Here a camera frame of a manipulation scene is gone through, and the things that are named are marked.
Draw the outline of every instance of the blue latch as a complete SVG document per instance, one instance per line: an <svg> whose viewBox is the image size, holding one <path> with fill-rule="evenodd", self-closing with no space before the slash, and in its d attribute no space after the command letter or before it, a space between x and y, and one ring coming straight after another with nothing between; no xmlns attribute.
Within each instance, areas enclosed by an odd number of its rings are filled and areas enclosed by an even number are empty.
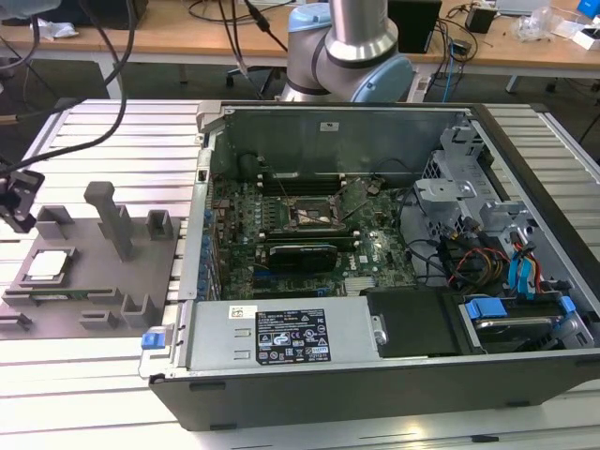
<svg viewBox="0 0 600 450"><path fill-rule="evenodd" d="M508 316L503 301L498 297L474 298L465 307L472 320Z"/></svg>
<svg viewBox="0 0 600 450"><path fill-rule="evenodd" d="M571 314L572 312L575 312L577 310L575 308L573 300L571 300L571 297L569 296L561 297L561 306L562 309L564 309L565 314Z"/></svg>
<svg viewBox="0 0 600 450"><path fill-rule="evenodd" d="M142 350L159 350L165 348L164 333L144 333L142 335Z"/></svg>

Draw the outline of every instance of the black box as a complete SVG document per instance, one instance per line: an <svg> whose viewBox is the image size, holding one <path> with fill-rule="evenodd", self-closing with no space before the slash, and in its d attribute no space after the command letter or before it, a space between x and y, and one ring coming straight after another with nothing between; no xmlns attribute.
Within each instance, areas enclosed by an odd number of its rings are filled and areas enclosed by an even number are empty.
<svg viewBox="0 0 600 450"><path fill-rule="evenodd" d="M398 50L427 53L442 0L388 0L387 5L398 29Z"/></svg>
<svg viewBox="0 0 600 450"><path fill-rule="evenodd" d="M102 28L127 30L129 28L128 7L125 0L89 0L90 10L97 17ZM137 23L143 17L148 6L148 0L133 0ZM79 6L78 0L63 0L60 7L38 14L44 21L60 23L69 22L74 25L91 25L90 19ZM4 25L26 25L29 20L10 19L3 21Z"/></svg>
<svg viewBox="0 0 600 450"><path fill-rule="evenodd" d="M465 26L472 33L485 34L489 31L498 9L489 7L472 7L465 21Z"/></svg>

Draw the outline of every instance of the electronic device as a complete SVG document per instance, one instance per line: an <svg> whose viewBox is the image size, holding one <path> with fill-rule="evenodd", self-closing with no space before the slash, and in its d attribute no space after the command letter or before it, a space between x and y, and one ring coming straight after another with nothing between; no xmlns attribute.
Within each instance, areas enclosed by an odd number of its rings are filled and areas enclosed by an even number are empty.
<svg viewBox="0 0 600 450"><path fill-rule="evenodd" d="M62 0L60 6L53 7L38 14L39 18L45 21L60 23L68 22L74 25L91 25L90 19L82 11L78 0ZM90 0L90 10L96 15L100 26L103 28L111 28L115 30L128 29L128 9L127 5L122 0ZM148 0L134 0L138 23L145 14L148 5ZM28 21L19 19L5 20L4 25L23 25Z"/></svg>
<svg viewBox="0 0 600 450"><path fill-rule="evenodd" d="M572 37L585 50L600 50L600 28L583 28Z"/></svg>
<svg viewBox="0 0 600 450"><path fill-rule="evenodd" d="M398 51L427 53L442 0L389 0L388 17L398 29Z"/></svg>
<svg viewBox="0 0 600 450"><path fill-rule="evenodd" d="M536 9L549 6L550 0L496 0L496 9L504 16L531 16Z"/></svg>
<svg viewBox="0 0 600 450"><path fill-rule="evenodd" d="M581 0L577 5L577 11L582 12L590 19L593 19L600 14L600 1L599 0Z"/></svg>
<svg viewBox="0 0 600 450"><path fill-rule="evenodd" d="M205 101L198 124L176 320L140 364L182 427L536 405L600 378L599 262L485 107Z"/></svg>
<svg viewBox="0 0 600 450"><path fill-rule="evenodd" d="M472 33L485 34L489 31L491 23L498 14L498 9L495 7L471 7L465 27Z"/></svg>

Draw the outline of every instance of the white paper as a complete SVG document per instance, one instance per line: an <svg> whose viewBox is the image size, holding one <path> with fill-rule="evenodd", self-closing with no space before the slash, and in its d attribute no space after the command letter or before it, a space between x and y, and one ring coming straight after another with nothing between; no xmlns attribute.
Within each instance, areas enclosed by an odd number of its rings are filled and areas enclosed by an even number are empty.
<svg viewBox="0 0 600 450"><path fill-rule="evenodd" d="M75 26L68 22L46 22L43 19L37 19L39 24L39 35L47 40L55 40L56 38L72 38L78 36L79 33L75 31Z"/></svg>
<svg viewBox="0 0 600 450"><path fill-rule="evenodd" d="M578 31L581 31L584 26L585 25L583 23L577 23L577 22L571 22L571 21L562 20L552 30L552 34L560 36L562 38L570 39Z"/></svg>

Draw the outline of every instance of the white sticker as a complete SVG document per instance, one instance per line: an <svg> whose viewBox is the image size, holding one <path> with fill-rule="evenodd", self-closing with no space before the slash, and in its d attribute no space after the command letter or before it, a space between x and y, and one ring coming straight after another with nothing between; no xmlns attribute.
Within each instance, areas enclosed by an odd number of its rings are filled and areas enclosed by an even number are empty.
<svg viewBox="0 0 600 450"><path fill-rule="evenodd" d="M339 122L321 122L321 131L339 131Z"/></svg>
<svg viewBox="0 0 600 450"><path fill-rule="evenodd" d="M243 305L242 307L229 307L230 319L254 319L259 307L256 305Z"/></svg>

